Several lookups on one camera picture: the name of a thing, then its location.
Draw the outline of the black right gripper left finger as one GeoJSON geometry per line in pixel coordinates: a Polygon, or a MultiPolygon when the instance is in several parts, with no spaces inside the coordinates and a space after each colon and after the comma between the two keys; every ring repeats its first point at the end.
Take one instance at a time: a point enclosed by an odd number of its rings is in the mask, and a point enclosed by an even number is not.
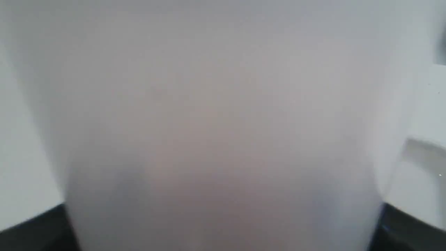
{"type": "Polygon", "coordinates": [[[2,251],[81,251],[64,204],[2,230],[2,251]]]}

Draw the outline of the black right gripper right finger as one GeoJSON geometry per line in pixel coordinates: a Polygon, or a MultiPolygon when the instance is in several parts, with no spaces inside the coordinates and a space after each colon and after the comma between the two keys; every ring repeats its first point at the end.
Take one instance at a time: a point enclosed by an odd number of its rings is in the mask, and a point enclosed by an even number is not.
{"type": "Polygon", "coordinates": [[[369,251],[444,251],[446,233],[384,204],[369,251]]]}

